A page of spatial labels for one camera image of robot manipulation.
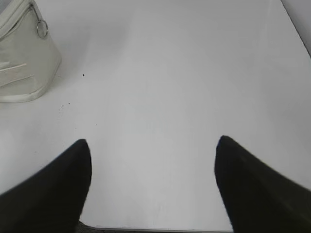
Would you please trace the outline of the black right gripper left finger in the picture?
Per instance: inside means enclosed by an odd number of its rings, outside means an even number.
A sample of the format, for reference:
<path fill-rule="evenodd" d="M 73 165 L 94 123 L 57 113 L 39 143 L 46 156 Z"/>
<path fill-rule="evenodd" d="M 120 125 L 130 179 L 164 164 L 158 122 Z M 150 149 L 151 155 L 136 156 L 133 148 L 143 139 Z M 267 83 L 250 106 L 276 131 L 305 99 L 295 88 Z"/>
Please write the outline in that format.
<path fill-rule="evenodd" d="M 2 233 L 73 233 L 91 183 L 89 146 L 77 140 L 52 162 L 0 196 Z"/>

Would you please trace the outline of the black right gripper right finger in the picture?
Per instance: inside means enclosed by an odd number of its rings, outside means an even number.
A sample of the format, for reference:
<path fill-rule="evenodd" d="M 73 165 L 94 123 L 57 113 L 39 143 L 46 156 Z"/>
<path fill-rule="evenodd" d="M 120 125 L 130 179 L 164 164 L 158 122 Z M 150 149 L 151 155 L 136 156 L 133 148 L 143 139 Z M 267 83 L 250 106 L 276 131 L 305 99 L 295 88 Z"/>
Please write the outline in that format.
<path fill-rule="evenodd" d="M 235 233 L 309 233 L 311 192 L 229 136 L 216 147 L 214 174 Z"/>

